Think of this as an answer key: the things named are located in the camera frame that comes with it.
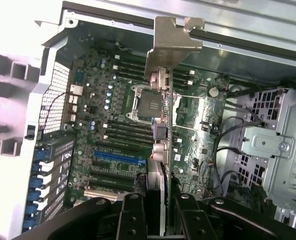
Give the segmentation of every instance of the motherboard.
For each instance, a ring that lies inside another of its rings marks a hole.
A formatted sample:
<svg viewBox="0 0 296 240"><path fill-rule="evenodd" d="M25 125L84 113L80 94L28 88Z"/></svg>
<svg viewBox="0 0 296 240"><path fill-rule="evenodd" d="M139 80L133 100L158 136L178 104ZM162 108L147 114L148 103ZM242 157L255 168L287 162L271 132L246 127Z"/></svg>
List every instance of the motherboard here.
<svg viewBox="0 0 296 240"><path fill-rule="evenodd" d="M128 51L92 48L73 63L66 122L76 144L66 201L91 197L116 200L134 192L136 176L152 157L152 122L162 115L161 93L144 80L146 58ZM229 78L179 65L173 70L172 175L181 190L201 193L208 180L202 172L212 160Z"/></svg>

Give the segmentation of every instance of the metal bracket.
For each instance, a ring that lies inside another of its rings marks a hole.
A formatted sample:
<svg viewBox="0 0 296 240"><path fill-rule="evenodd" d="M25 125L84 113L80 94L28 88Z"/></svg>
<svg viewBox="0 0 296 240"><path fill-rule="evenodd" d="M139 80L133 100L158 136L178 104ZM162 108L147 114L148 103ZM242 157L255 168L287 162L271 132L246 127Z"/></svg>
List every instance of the metal bracket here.
<svg viewBox="0 0 296 240"><path fill-rule="evenodd" d="M243 141L241 151L267 159L271 156L289 158L294 145L291 137L277 135L275 130L256 126L245 129Z"/></svg>
<svg viewBox="0 0 296 240"><path fill-rule="evenodd" d="M157 16L154 19L153 49L147 53L144 78L150 80L159 67L173 68L190 53L200 52L202 42L192 40L189 33L193 29L203 30L204 26L202 18L186 17L184 27L177 28L175 17Z"/></svg>

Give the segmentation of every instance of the blue pcie slot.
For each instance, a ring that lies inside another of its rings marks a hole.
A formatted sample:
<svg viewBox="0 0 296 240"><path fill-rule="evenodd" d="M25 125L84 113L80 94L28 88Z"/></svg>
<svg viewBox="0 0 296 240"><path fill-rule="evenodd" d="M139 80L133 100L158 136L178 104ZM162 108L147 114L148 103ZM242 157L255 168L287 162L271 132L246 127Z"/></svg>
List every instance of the blue pcie slot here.
<svg viewBox="0 0 296 240"><path fill-rule="evenodd" d="M106 158L110 160L115 160L119 162L124 162L124 163L129 163L129 164L145 164L146 161L144 159L139 159L139 158L134 158L134 157L129 157L129 156L121 156L121 155L116 155L116 154L111 154L107 153L104 151L95 151L94 155L97 158Z"/></svg>

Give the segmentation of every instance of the green circuit board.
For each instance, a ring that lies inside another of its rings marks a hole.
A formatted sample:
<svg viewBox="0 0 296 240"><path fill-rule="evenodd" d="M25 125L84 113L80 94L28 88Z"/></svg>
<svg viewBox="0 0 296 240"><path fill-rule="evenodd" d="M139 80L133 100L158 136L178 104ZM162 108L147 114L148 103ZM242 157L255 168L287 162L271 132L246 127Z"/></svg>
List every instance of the green circuit board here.
<svg viewBox="0 0 296 240"><path fill-rule="evenodd" d="M145 160L155 142L150 122L152 117L160 117L162 102L156 102L162 98L143 78L145 62L144 57L127 52L92 48L74 63L73 84L83 86L83 93L71 122L77 138L68 202L86 200L84 191L89 188L115 194L133 192L136 175L146 171ZM184 65L173 70L173 124L185 128L173 127L172 171L185 192L198 193L205 185L200 172L207 166L203 162L212 159L228 84L227 77L214 72ZM218 95L212 97L209 91L214 87ZM138 88L142 93L134 120L130 113Z"/></svg>

